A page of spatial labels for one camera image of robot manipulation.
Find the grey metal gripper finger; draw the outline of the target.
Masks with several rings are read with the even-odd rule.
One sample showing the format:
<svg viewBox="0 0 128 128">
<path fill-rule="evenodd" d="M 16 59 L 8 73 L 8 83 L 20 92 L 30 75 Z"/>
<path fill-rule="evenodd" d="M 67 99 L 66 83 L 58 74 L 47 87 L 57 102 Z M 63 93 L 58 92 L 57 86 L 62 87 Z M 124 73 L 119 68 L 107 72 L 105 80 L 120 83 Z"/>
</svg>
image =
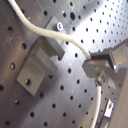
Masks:
<svg viewBox="0 0 128 128">
<path fill-rule="evenodd" d="M 86 76 L 94 79 L 95 85 L 101 88 L 100 94 L 103 98 L 117 101 L 126 75 L 125 68 L 115 72 L 107 61 L 85 61 L 82 68 Z"/>
<path fill-rule="evenodd" d="M 128 61 L 128 41 L 122 41 L 115 47 L 104 49 L 102 52 L 91 54 L 93 60 L 107 60 L 110 67 L 115 69 L 118 65 Z"/>
</svg>

